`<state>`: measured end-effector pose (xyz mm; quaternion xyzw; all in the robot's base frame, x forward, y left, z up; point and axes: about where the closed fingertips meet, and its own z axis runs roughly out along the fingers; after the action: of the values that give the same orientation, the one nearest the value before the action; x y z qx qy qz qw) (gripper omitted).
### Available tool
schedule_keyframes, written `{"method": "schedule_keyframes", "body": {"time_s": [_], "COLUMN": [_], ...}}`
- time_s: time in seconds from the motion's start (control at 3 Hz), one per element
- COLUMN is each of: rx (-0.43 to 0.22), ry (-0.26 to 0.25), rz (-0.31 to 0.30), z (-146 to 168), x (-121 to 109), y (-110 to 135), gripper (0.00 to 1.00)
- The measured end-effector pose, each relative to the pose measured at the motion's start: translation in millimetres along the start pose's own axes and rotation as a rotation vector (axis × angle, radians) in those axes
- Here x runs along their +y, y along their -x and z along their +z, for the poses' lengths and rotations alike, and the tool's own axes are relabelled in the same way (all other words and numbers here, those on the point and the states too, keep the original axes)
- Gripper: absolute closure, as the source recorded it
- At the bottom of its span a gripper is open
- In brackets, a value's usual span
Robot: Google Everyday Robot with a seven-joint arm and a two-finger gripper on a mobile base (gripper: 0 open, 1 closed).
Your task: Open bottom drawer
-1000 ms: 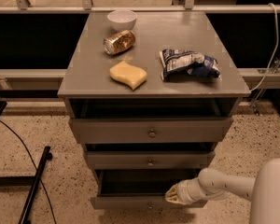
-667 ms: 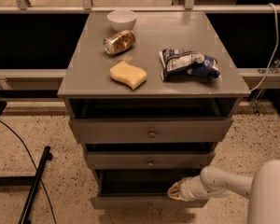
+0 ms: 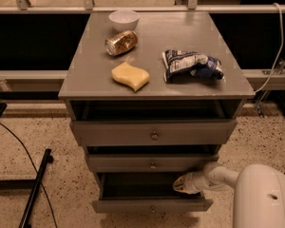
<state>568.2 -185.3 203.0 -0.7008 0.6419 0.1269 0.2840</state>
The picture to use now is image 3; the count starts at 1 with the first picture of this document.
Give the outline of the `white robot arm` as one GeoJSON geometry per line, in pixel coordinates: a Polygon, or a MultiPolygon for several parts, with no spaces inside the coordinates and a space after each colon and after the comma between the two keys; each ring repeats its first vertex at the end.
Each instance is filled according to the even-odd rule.
{"type": "Polygon", "coordinates": [[[234,189],[233,228],[285,228],[285,175],[273,167],[250,164],[236,172],[211,161],[173,183],[185,194],[226,186],[234,189]]]}

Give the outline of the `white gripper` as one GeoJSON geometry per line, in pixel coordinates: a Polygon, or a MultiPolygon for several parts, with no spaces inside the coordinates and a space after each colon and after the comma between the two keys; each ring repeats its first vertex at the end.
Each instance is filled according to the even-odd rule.
{"type": "Polygon", "coordinates": [[[187,173],[173,183],[173,189],[184,194],[197,194],[205,189],[210,190],[214,186],[201,172],[187,173]]]}

